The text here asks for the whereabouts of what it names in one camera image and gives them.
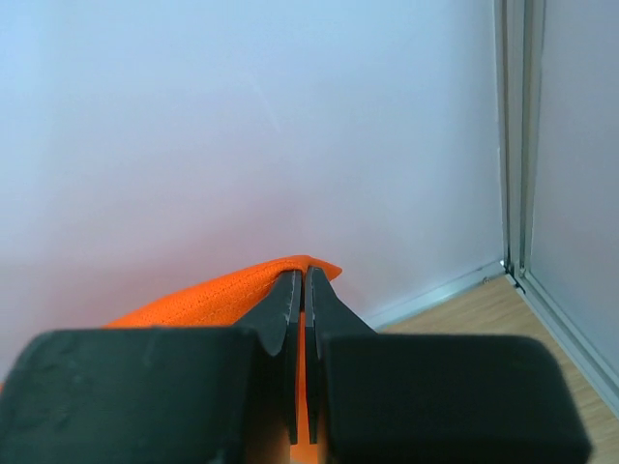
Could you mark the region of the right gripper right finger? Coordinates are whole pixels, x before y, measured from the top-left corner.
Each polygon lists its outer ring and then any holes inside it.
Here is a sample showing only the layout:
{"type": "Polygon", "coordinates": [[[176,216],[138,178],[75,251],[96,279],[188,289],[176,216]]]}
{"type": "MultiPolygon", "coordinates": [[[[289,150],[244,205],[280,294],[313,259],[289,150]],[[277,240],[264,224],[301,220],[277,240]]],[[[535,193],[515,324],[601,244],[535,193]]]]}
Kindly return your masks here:
{"type": "Polygon", "coordinates": [[[542,342],[378,333],[324,271],[305,281],[309,438],[321,463],[585,463],[593,446],[542,342]]]}

